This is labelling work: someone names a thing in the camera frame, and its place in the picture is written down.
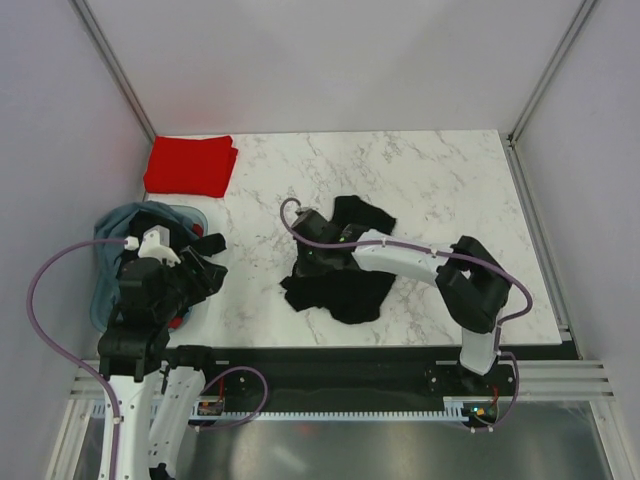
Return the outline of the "black t shirt with logo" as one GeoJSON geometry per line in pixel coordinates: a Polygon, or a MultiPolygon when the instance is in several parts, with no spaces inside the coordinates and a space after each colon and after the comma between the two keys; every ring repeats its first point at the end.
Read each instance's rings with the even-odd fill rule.
{"type": "MultiPolygon", "coordinates": [[[[396,225],[394,217],[356,195],[334,199],[331,222],[339,229],[354,223],[385,234],[392,233],[396,225]]],[[[356,325],[380,317],[381,305],[395,280],[396,276],[390,273],[354,270],[303,276],[294,266],[291,274],[280,281],[280,286],[285,300],[295,311],[326,309],[333,319],[356,325]]]]}

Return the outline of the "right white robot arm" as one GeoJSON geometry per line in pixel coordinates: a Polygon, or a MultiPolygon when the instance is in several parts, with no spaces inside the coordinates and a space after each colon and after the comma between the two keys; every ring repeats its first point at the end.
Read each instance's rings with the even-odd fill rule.
{"type": "Polygon", "coordinates": [[[383,272],[427,283],[440,293],[450,317],[461,327],[458,381],[467,392],[483,392],[494,381],[498,317],[513,282],[475,239],[462,236],[438,249],[401,240],[375,229],[298,221],[289,228],[305,273],[339,270],[383,272]]]}

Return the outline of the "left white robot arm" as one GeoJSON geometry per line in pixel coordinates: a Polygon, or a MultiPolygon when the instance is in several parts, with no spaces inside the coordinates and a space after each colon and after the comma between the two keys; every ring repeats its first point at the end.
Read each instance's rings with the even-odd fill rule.
{"type": "Polygon", "coordinates": [[[170,347],[170,323],[218,293],[227,273],[192,247],[142,247],[122,267],[119,299],[98,343],[106,478],[174,478],[192,406],[216,388],[220,371],[210,347],[170,347]]]}

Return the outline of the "black t shirt in basket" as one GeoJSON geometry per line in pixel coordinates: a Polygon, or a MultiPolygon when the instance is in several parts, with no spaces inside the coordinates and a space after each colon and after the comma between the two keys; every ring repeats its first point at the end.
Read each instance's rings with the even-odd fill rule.
{"type": "MultiPolygon", "coordinates": [[[[143,234],[150,228],[161,225],[170,231],[170,247],[178,255],[185,247],[192,247],[206,260],[226,249],[226,240],[219,233],[209,234],[199,238],[192,226],[196,222],[190,218],[170,218],[159,213],[140,210],[129,221],[127,236],[142,239],[143,234]]],[[[169,266],[161,264],[152,258],[139,258],[136,252],[122,251],[120,265],[116,270],[116,279],[120,284],[159,283],[167,285],[166,276],[169,266]]]]}

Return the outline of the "red garment in basket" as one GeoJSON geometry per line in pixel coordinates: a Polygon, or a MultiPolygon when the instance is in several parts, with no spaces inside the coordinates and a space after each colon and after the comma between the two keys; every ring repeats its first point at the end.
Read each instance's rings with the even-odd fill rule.
{"type": "MultiPolygon", "coordinates": [[[[200,223],[195,223],[192,226],[192,231],[199,237],[202,238],[204,236],[204,228],[200,223]]],[[[177,316],[169,322],[169,329],[171,331],[175,331],[180,329],[188,320],[190,314],[190,309],[187,308],[177,314],[177,316]]]]}

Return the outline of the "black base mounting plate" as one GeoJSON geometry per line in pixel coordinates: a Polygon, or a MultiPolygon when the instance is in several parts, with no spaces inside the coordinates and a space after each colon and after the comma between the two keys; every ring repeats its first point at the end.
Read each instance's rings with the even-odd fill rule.
{"type": "Polygon", "coordinates": [[[447,397],[505,400],[515,391],[511,362],[478,376],[456,347],[169,349],[172,367],[193,366],[232,412],[436,410],[447,397]]]}

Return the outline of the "folded red t shirt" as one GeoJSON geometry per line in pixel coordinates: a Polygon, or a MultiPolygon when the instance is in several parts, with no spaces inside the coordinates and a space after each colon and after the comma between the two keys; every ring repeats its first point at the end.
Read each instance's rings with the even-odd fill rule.
{"type": "Polygon", "coordinates": [[[145,190],[223,198],[237,156],[229,135],[206,139],[158,136],[143,176],[145,190]]]}

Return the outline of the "right aluminium frame post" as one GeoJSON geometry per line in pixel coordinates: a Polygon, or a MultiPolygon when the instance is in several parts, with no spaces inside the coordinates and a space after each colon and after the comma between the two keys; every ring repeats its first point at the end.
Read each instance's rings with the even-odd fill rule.
{"type": "Polygon", "coordinates": [[[518,115],[511,131],[506,135],[507,144],[515,148],[526,127],[532,120],[536,110],[551,87],[555,77],[559,74],[567,61],[571,50],[585,30],[592,15],[600,5],[600,0],[583,0],[573,14],[568,26],[556,45],[551,57],[546,63],[523,109],[518,115]]]}

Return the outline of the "aluminium frame post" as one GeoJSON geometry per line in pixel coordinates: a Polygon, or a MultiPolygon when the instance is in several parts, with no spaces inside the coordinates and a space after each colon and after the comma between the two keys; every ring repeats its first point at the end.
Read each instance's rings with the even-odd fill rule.
{"type": "Polygon", "coordinates": [[[518,115],[511,131],[506,135],[507,144],[515,148],[526,127],[532,120],[536,110],[551,87],[555,77],[559,74],[567,61],[571,50],[585,30],[592,15],[600,5],[600,0],[583,0],[573,14],[568,26],[556,45],[551,57],[546,63],[523,109],[518,115]]]}
{"type": "Polygon", "coordinates": [[[156,131],[138,95],[135,93],[121,62],[107,39],[103,28],[91,9],[89,2],[86,0],[70,0],[69,4],[79,18],[82,27],[85,29],[96,52],[111,75],[144,135],[150,142],[153,142],[156,137],[156,131]]]}

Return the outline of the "left aluminium frame post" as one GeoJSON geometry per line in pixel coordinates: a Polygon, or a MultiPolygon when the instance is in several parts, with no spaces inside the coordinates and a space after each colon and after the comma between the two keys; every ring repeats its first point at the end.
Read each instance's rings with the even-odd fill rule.
{"type": "Polygon", "coordinates": [[[89,2],[86,0],[70,0],[69,4],[79,18],[82,27],[85,29],[96,52],[111,75],[144,135],[150,142],[153,142],[156,137],[156,131],[138,95],[135,93],[121,62],[107,39],[103,28],[91,9],[89,2]]]}

